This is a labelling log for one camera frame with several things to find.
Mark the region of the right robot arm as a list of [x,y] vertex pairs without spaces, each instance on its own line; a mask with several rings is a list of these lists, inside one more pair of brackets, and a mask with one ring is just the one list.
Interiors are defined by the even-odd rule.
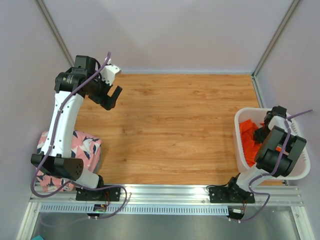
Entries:
[[245,107],[234,117],[233,143],[239,174],[227,184],[228,201],[248,202],[254,188],[268,179],[295,176],[302,163],[307,141],[295,129],[293,116],[282,106],[272,108]]

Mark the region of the orange garment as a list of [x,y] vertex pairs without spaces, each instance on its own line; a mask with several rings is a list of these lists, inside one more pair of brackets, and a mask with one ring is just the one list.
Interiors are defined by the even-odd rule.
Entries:
[[239,130],[241,135],[242,148],[244,158],[249,167],[252,167],[256,161],[255,157],[262,144],[254,139],[254,132],[258,129],[258,126],[248,119],[239,124]]

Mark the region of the pink patterned garment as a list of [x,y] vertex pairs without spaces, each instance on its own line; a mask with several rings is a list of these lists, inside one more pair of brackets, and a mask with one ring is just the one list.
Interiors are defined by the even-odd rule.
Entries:
[[[96,174],[102,156],[102,140],[89,133],[74,130],[71,156],[83,160],[84,168]],[[65,178],[49,176],[41,171],[37,173],[36,179],[44,192],[54,192],[68,181]]]

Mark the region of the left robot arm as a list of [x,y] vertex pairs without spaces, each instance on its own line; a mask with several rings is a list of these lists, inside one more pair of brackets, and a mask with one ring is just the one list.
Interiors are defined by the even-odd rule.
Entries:
[[85,97],[110,111],[122,92],[117,86],[109,95],[121,68],[111,63],[111,53],[103,63],[86,55],[77,55],[74,66],[55,78],[54,110],[48,135],[39,153],[31,156],[35,173],[63,179],[86,189],[93,200],[104,197],[103,178],[85,168],[84,161],[72,157],[73,132]]

